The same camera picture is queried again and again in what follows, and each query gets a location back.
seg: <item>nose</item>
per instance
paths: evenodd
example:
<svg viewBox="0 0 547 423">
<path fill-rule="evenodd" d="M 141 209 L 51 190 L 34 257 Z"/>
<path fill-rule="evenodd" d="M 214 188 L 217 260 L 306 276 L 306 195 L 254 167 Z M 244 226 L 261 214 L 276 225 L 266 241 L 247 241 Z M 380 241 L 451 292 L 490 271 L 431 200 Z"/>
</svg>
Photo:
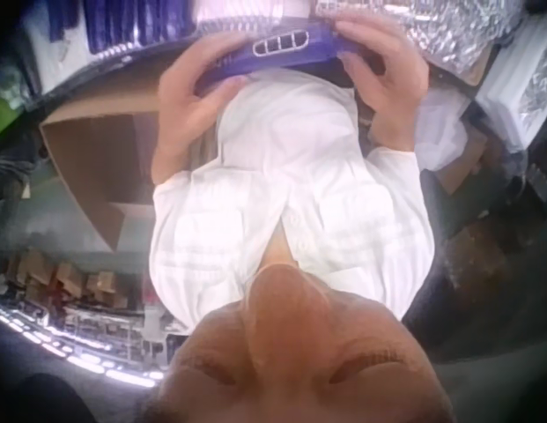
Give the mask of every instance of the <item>nose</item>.
<svg viewBox="0 0 547 423">
<path fill-rule="evenodd" d="M 262 382 L 307 383 L 329 356 L 329 290 L 289 265 L 260 273 L 244 305 L 248 349 Z"/>
</svg>

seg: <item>stack of boxes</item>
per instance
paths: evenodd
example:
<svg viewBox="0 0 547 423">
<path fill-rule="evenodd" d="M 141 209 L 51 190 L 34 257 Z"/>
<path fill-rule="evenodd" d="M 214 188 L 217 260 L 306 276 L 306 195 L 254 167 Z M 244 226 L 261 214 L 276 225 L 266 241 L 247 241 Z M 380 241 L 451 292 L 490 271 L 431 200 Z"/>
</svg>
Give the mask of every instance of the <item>stack of boxes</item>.
<svg viewBox="0 0 547 423">
<path fill-rule="evenodd" d="M 86 276 L 72 263 L 64 262 L 57 266 L 40 251 L 30 249 L 24 253 L 17 265 L 13 264 L 14 279 L 26 287 L 25 299 L 39 306 L 48 307 L 52 294 L 61 288 L 75 300 L 89 298 L 108 308 L 128 308 L 128 295 L 118 283 L 117 275 L 102 271 L 97 275 Z"/>
</svg>

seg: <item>closed eye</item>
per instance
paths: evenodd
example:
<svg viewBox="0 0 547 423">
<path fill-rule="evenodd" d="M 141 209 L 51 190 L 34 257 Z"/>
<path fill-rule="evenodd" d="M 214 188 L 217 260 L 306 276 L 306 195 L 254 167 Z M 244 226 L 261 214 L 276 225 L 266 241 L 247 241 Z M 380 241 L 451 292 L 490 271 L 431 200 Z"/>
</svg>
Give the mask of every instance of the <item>closed eye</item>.
<svg viewBox="0 0 547 423">
<path fill-rule="evenodd" d="M 375 354 L 362 355 L 347 360 L 342 364 L 329 379 L 329 383 L 345 382 L 356 376 L 363 370 L 387 363 L 400 363 L 396 354 L 392 351 L 377 352 Z"/>
</svg>

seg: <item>shirt sleeve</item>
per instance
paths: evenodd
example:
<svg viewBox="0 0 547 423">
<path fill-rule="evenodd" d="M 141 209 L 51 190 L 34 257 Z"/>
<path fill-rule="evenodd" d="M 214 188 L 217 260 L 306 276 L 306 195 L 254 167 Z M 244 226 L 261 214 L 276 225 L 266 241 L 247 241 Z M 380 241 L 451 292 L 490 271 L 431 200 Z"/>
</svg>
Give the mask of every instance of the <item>shirt sleeve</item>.
<svg viewBox="0 0 547 423">
<path fill-rule="evenodd" d="M 387 188 L 396 224 L 406 226 L 410 234 L 402 240 L 400 252 L 385 256 L 377 270 L 382 275 L 384 302 L 402 318 L 424 284 L 435 252 L 418 161 L 414 152 L 379 147 L 367 157 L 366 167 L 375 181 Z"/>
<path fill-rule="evenodd" d="M 229 178 L 180 172 L 154 191 L 150 276 L 159 298 L 188 335 L 211 311 L 240 299 L 225 272 L 240 216 L 221 201 Z"/>
</svg>

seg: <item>bubble wrap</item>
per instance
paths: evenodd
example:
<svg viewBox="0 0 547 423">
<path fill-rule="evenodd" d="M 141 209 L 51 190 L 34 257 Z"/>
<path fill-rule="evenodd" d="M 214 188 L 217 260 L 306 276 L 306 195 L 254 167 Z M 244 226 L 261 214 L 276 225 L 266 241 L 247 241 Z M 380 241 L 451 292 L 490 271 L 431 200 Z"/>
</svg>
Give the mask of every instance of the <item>bubble wrap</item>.
<svg viewBox="0 0 547 423">
<path fill-rule="evenodd" d="M 457 75 L 514 30 L 522 0 L 317 0 L 317 11 L 367 9 L 396 17 L 426 58 Z"/>
<path fill-rule="evenodd" d="M 521 96 L 518 113 L 523 127 L 528 130 L 536 118 L 547 108 L 547 48 L 537 70 L 531 77 L 526 91 Z"/>
</svg>

